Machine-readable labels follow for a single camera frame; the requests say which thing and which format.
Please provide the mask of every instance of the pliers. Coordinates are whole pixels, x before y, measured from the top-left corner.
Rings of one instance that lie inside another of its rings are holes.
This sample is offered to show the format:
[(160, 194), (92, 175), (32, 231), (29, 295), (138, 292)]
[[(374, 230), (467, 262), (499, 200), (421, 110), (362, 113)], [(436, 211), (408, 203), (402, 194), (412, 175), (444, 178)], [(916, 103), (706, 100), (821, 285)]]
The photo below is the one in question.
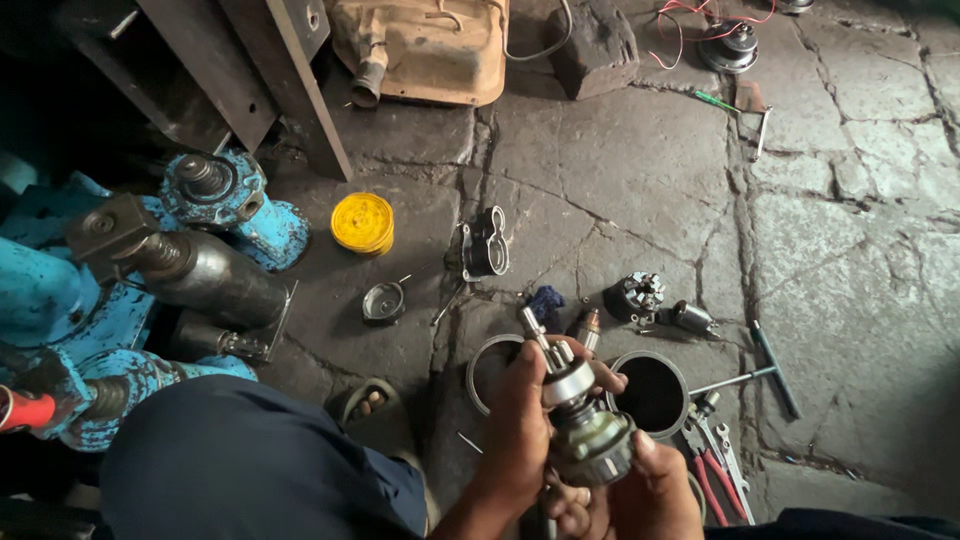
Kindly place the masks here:
[(717, 523), (720, 524), (720, 527), (726, 527), (728, 524), (727, 516), (724, 515), (723, 508), (720, 507), (720, 503), (710, 488), (710, 481), (707, 478), (707, 467), (704, 466), (704, 462), (710, 466), (713, 474), (716, 475), (720, 483), (723, 484), (724, 491), (727, 492), (727, 498), (730, 500), (733, 510), (742, 519), (747, 519), (747, 512), (743, 510), (743, 505), (740, 504), (740, 498), (737, 497), (736, 490), (733, 489), (733, 483), (730, 481), (730, 477), (727, 476), (727, 472), (723, 470), (723, 467), (720, 466), (716, 457), (713, 456), (713, 451), (704, 444), (704, 439), (700, 436), (700, 433), (697, 432), (697, 428), (691, 426), (690, 422), (687, 421), (684, 422), (682, 431), (684, 433), (684, 439), (686, 439), (686, 444), (693, 452), (693, 476), (696, 477), (697, 482), (700, 483), (700, 487), (704, 490), (704, 499), (707, 500), (707, 504), (713, 511), (713, 515), (717, 517)]

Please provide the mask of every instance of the cracked stone floor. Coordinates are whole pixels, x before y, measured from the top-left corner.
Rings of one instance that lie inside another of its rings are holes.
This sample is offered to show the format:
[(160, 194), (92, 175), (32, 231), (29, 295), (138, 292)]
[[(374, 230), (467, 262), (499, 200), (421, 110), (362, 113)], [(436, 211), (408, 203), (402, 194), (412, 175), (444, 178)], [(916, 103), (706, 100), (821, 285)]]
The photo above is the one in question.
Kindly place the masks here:
[[(650, 32), (656, 2), (617, 3), (642, 47), (670, 54)], [(533, 37), (554, 8), (512, 2), (515, 54), (541, 47)], [(786, 506), (960, 517), (960, 435), (949, 420), (960, 406), (960, 29), (823, 0), (756, 31), (759, 60), (739, 78), (759, 83), (774, 111), (753, 164), (758, 118), (686, 95), (731, 100), (736, 84), (694, 54), (672, 71), (644, 58), (634, 85), (583, 102), (564, 99), (548, 61), (511, 64), (503, 95), (477, 110), (345, 107), (346, 70), (318, 66), (358, 179), (319, 180), (296, 152), (264, 159), (271, 196), (302, 209), (313, 237), (287, 272), (299, 297), (262, 379), (331, 408), (363, 378), (391, 381), (446, 508), (477, 458), (455, 431), (483, 444), (464, 366), (488, 337), (518, 330), (520, 295), (553, 285), (568, 321), (579, 299), (598, 303), (626, 274), (653, 271), (667, 303), (708, 309), (724, 340), (638, 335), (604, 319), (603, 358), (656, 351), (699, 386), (755, 367), (744, 325), (758, 318), (804, 410), (788, 422), (768, 381), (722, 391), (718, 416), (759, 521)], [(394, 208), (396, 244), (384, 257), (359, 258), (330, 235), (333, 205), (354, 191)], [(408, 282), (398, 325), (361, 324), (365, 290), (454, 249), (458, 220), (494, 204), (507, 215), (505, 276), (471, 287), (435, 329), (455, 285), (437, 264)]]

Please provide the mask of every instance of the screwdriver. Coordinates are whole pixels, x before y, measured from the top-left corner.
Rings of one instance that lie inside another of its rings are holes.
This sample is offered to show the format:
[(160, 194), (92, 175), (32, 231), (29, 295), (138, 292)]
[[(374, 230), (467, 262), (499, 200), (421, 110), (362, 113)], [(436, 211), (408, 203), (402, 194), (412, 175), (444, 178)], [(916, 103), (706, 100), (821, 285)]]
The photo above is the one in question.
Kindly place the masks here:
[(727, 105), (726, 103), (720, 101), (719, 99), (711, 96), (710, 94), (706, 94), (706, 93), (704, 93), (704, 92), (702, 92), (702, 91), (700, 91), (700, 90), (697, 90), (697, 91), (693, 92), (693, 95), (699, 97), (700, 99), (706, 101), (707, 103), (709, 103), (709, 104), (711, 104), (711, 105), (715, 105), (715, 106), (717, 106), (717, 107), (723, 107), (724, 109), (732, 110), (733, 112), (736, 112), (737, 114), (740, 114), (741, 112), (743, 112), (742, 110), (740, 110), (740, 109), (738, 109), (738, 108), (736, 108), (736, 107), (732, 107), (732, 106), (730, 106), (730, 105)]

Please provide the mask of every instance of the red wire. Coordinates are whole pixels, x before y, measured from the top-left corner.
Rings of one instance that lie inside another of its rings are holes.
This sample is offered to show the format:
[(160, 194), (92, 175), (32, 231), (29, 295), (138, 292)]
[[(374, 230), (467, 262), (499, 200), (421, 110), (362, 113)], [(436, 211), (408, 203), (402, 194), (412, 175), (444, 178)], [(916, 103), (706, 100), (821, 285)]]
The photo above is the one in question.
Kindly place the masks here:
[(718, 17), (713, 12), (710, 12), (706, 9), (707, 4), (709, 3), (710, 3), (710, 0), (707, 0), (700, 6), (694, 8), (692, 6), (688, 6), (687, 4), (684, 4), (680, 0), (667, 0), (666, 4), (663, 4), (663, 7), (657, 10), (657, 30), (660, 32), (660, 36), (666, 39), (666, 36), (663, 35), (663, 27), (660, 25), (660, 19), (665, 15), (667, 18), (672, 20), (677, 25), (677, 32), (680, 34), (680, 51), (677, 53), (677, 61), (673, 62), (673, 65), (671, 65), (670, 67), (667, 67), (666, 65), (664, 65), (660, 57), (657, 56), (653, 51), (647, 51), (650, 54), (650, 56), (654, 57), (654, 60), (656, 60), (657, 63), (660, 64), (660, 67), (662, 67), (663, 69), (673, 69), (674, 67), (677, 67), (677, 64), (680, 63), (680, 57), (684, 54), (684, 41), (708, 41), (711, 39), (719, 39), (721, 37), (727, 37), (730, 34), (732, 34), (734, 30), (739, 28), (740, 24), (742, 24), (742, 23), (737, 23), (733, 25), (733, 28), (731, 28), (729, 32), (726, 32), (725, 34), (721, 34), (719, 36), (699, 37), (699, 38), (687, 37), (686, 39), (684, 39), (684, 29), (680, 26), (680, 21), (678, 21), (677, 19), (667, 14), (667, 12), (671, 10), (683, 9), (692, 13), (704, 12), (707, 15), (714, 18), (719, 18), (724, 20), (748, 21), (748, 22), (754, 22), (756, 24), (760, 24), (769, 20), (770, 17), (773, 16), (774, 11), (777, 9), (777, 0), (770, 0), (770, 12), (767, 13), (767, 16), (763, 17), (762, 19), (755, 19), (752, 17), (739, 17), (739, 16)]

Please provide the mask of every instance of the yellow lid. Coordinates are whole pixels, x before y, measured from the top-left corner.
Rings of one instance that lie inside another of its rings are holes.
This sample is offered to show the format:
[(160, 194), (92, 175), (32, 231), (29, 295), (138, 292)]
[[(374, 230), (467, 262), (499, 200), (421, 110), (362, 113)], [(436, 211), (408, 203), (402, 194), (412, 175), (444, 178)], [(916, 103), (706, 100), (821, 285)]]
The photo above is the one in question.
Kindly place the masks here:
[(337, 243), (349, 250), (376, 252), (393, 243), (394, 209), (372, 193), (353, 193), (333, 209), (330, 230)]

